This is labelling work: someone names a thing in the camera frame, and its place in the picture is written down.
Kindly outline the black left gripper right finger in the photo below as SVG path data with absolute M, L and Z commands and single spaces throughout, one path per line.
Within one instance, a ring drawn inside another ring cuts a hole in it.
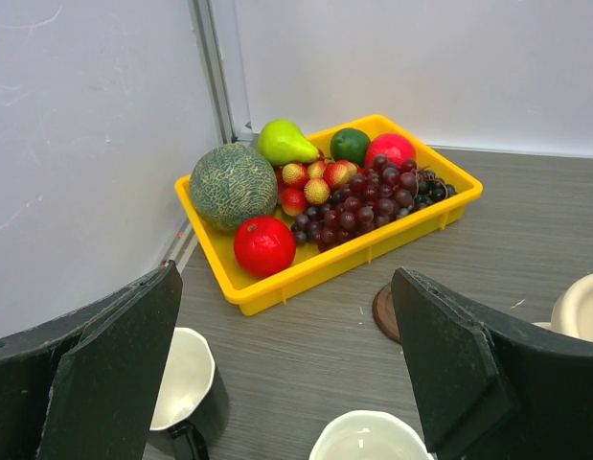
M 391 292 L 424 443 L 440 459 L 593 459 L 593 343 L 405 267 Z

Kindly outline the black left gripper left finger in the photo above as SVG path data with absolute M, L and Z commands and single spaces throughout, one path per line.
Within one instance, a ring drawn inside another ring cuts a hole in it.
M 175 262 L 0 338 L 0 459 L 139 459 L 182 293 Z

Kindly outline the cream three-tier cake stand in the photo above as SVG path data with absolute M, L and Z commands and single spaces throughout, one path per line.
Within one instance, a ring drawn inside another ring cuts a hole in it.
M 593 342 L 593 273 L 571 285 L 556 301 L 550 322 L 535 326 Z

